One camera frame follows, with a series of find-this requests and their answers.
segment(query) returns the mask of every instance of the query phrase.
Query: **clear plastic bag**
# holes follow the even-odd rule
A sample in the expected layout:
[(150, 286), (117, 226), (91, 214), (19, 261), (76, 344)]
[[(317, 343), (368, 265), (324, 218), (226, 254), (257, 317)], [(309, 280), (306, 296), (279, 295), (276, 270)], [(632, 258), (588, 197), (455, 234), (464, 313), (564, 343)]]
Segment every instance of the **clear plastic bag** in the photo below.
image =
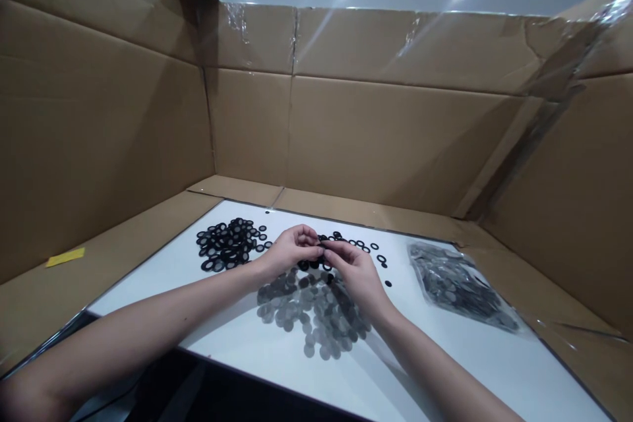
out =
[(407, 249), (429, 303), (510, 333), (531, 333), (468, 256), (420, 242), (410, 243)]

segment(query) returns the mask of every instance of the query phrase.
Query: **white board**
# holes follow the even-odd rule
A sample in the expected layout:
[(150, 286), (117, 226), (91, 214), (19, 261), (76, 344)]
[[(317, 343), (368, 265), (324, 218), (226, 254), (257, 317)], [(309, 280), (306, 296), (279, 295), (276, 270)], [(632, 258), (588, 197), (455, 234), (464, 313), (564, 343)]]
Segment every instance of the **white board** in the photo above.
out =
[[(125, 305), (207, 278), (198, 256), (196, 233), (234, 218), (264, 225), (268, 240), (307, 224), (319, 234), (339, 231), (346, 239), (376, 243), (388, 268), (377, 264), (395, 306), (489, 390), (526, 421), (608, 420), (596, 403), (534, 336), (517, 336), (428, 304), (411, 267), (407, 244), (446, 243), (367, 229), (289, 212), (223, 201), (95, 301), (88, 310), (106, 315)], [(263, 324), (256, 294), (205, 322), (181, 347), (274, 384), (375, 421), (435, 420), (433, 409), (404, 373), (375, 330), (338, 360), (303, 352), (301, 326), (291, 332)]]

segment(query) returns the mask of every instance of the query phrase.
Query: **pile of black washers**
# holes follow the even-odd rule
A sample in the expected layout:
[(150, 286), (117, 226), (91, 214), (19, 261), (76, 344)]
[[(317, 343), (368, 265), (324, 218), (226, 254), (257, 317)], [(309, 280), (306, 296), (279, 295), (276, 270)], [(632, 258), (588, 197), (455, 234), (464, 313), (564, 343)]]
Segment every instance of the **pile of black washers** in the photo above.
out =
[(263, 234), (264, 231), (266, 226), (255, 229), (253, 221), (242, 218), (236, 218), (228, 225), (219, 223), (209, 226), (206, 231), (200, 231), (196, 241), (200, 246), (198, 255), (208, 257), (200, 268), (205, 272), (221, 272), (250, 262), (249, 252), (253, 249), (262, 253), (272, 246), (271, 241), (257, 244), (257, 238), (260, 241), (268, 238)]
[[(347, 243), (355, 245), (359, 249), (364, 250), (366, 253), (371, 254), (370, 248), (365, 246), (364, 242), (362, 242), (362, 241), (354, 241), (354, 240), (351, 240), (351, 239), (348, 241), (347, 239), (343, 238), (343, 236), (341, 235), (341, 233), (339, 231), (334, 231), (331, 236), (326, 236), (325, 234), (320, 234), (318, 236), (318, 240), (319, 241), (345, 241)], [(371, 243), (370, 247), (372, 249), (374, 249), (375, 251), (380, 249), (378, 244), (375, 244), (375, 243)], [(380, 264), (384, 268), (387, 268), (387, 260), (385, 259), (384, 256), (378, 255), (376, 257), (376, 259), (378, 259), (378, 261), (380, 262)], [(323, 270), (326, 270), (328, 272), (332, 270), (332, 267), (330, 267), (329, 265), (327, 265), (325, 263), (325, 258), (323, 256), (319, 257), (318, 260), (316, 260), (315, 262), (311, 262), (309, 260), (302, 260), (298, 264), (298, 267), (304, 272), (307, 272), (310, 267), (313, 268), (313, 269), (318, 269), (319, 266), (323, 266)], [(333, 280), (334, 280), (334, 276), (330, 274), (328, 276), (328, 285), (330, 285)]]

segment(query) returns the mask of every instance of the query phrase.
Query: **person's right hand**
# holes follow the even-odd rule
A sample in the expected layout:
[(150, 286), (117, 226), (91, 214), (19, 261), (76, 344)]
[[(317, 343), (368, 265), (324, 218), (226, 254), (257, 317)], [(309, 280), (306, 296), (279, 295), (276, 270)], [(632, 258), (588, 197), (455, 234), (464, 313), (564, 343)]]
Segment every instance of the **person's right hand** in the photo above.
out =
[(345, 241), (321, 243), (327, 247), (325, 259), (341, 274), (349, 296), (372, 323), (394, 307), (368, 253)]

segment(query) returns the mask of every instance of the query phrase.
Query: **yellow paper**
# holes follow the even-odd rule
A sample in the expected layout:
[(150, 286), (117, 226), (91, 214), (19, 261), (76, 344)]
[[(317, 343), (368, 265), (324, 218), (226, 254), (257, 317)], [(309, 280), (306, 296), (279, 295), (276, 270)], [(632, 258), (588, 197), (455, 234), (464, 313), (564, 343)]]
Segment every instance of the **yellow paper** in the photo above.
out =
[(68, 262), (69, 260), (82, 258), (85, 252), (86, 252), (86, 248), (82, 247), (81, 249), (75, 249), (74, 251), (63, 253), (58, 256), (53, 256), (48, 259), (48, 262), (46, 262), (46, 266), (52, 267), (57, 264), (63, 264), (64, 262)]

